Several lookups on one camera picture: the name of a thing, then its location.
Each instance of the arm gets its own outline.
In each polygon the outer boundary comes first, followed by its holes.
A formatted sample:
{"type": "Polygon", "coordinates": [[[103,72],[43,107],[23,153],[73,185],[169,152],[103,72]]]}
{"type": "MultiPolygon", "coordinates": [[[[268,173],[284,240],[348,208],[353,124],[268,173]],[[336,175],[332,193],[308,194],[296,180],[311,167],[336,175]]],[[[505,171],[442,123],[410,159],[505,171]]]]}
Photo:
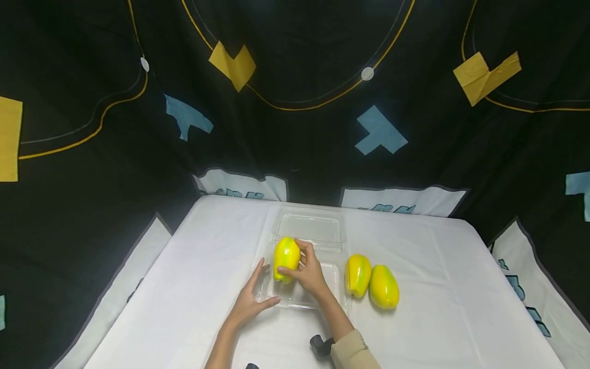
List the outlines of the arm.
{"type": "Polygon", "coordinates": [[[328,288],[322,266],[316,259],[313,245],[295,239],[303,255],[297,270],[279,267],[281,274],[295,278],[316,300],[330,326],[335,344],[332,359],[337,369],[381,369],[377,360],[350,322],[342,307],[328,288]]]}
{"type": "Polygon", "coordinates": [[[235,340],[238,332],[262,311],[278,304],[281,299],[277,296],[263,302],[254,299],[254,286],[264,267],[264,259],[261,259],[254,269],[254,273],[240,291],[234,307],[221,326],[217,339],[205,364],[205,369],[230,369],[234,356],[235,340]]]}
{"type": "Polygon", "coordinates": [[[235,340],[238,336],[238,329],[227,321],[221,326],[213,350],[205,369],[227,369],[231,367],[231,360],[234,356],[235,340]]]}
{"type": "Polygon", "coordinates": [[[355,327],[344,313],[344,310],[342,310],[334,295],[332,295],[330,289],[327,286],[326,289],[326,291],[320,292],[315,298],[328,322],[334,342],[338,342],[342,337],[354,331],[355,327]]]}

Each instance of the yellow tape shape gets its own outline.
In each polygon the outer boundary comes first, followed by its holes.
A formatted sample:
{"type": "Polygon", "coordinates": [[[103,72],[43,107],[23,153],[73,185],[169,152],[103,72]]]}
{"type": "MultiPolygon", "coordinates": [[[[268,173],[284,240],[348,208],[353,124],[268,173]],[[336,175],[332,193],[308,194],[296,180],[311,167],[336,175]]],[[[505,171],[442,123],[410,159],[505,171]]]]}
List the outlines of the yellow tape shape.
{"type": "Polygon", "coordinates": [[[483,55],[478,51],[463,64],[453,70],[457,81],[463,88],[471,106],[520,72],[518,51],[506,58],[499,66],[490,71],[483,55]]]}
{"type": "Polygon", "coordinates": [[[221,41],[215,45],[209,62],[231,80],[238,92],[248,83],[256,69],[256,64],[246,46],[243,46],[235,59],[232,59],[221,41]]]}
{"type": "Polygon", "coordinates": [[[0,96],[0,182],[18,181],[22,102],[0,96]]]}

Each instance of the hand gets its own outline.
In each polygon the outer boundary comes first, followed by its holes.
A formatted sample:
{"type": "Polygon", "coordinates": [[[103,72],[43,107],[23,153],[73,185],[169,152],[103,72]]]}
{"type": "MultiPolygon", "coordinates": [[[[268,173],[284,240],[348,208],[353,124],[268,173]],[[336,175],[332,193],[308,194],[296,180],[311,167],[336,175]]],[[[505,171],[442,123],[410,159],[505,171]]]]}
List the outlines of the hand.
{"type": "Polygon", "coordinates": [[[254,269],[254,273],[252,273],[252,276],[240,291],[234,307],[231,309],[230,314],[225,320],[226,324],[229,324],[236,329],[241,329],[262,311],[272,308],[281,301],[278,296],[262,302],[257,302],[254,299],[254,286],[260,277],[263,267],[264,258],[260,259],[258,265],[256,265],[256,269],[254,269]]]}
{"type": "Polygon", "coordinates": [[[295,278],[303,289],[308,291],[316,299],[325,293],[331,295],[332,293],[328,288],[326,280],[324,279],[324,274],[322,273],[322,266],[313,251],[313,245],[299,239],[295,239],[295,243],[303,253],[301,256],[301,263],[303,265],[299,264],[297,270],[278,267],[277,271],[283,275],[295,278]]]}

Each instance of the white circle sticker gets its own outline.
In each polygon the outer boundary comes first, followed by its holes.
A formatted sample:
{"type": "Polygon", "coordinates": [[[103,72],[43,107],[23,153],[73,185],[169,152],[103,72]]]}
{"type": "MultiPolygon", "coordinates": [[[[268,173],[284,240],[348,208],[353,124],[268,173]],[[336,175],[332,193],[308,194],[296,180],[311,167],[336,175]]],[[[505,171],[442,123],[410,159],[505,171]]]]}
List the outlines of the white circle sticker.
{"type": "Polygon", "coordinates": [[[149,72],[149,63],[148,63],[148,61],[144,57],[139,58],[139,60],[142,62],[143,69],[145,69],[146,72],[149,72]]]}
{"type": "Polygon", "coordinates": [[[367,67],[367,68],[363,69],[363,71],[360,73],[360,77],[363,79],[363,81],[371,80],[374,75],[375,75],[375,70],[371,67],[367,67]]]}

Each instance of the papaya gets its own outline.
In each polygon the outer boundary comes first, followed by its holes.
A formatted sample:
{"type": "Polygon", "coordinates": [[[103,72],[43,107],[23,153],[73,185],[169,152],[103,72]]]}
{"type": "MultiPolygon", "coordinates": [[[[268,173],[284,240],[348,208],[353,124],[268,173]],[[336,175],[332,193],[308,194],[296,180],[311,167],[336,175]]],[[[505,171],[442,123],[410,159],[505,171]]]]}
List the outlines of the papaya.
{"type": "Polygon", "coordinates": [[[346,293],[363,297],[371,281],[371,272],[371,262],[366,256],[354,254],[349,257],[344,272],[346,293]]]}
{"type": "Polygon", "coordinates": [[[375,265],[369,285],[371,299],[382,309],[395,309],[399,302],[399,287],[394,275],[385,265],[375,265]]]}
{"type": "Polygon", "coordinates": [[[280,274],[278,267],[284,266],[291,270],[296,270],[299,266],[299,259],[301,258],[301,250],[291,237],[285,237],[277,243],[274,248],[273,260],[273,278],[277,282],[283,282],[288,285],[291,283],[291,277],[280,274]]]}

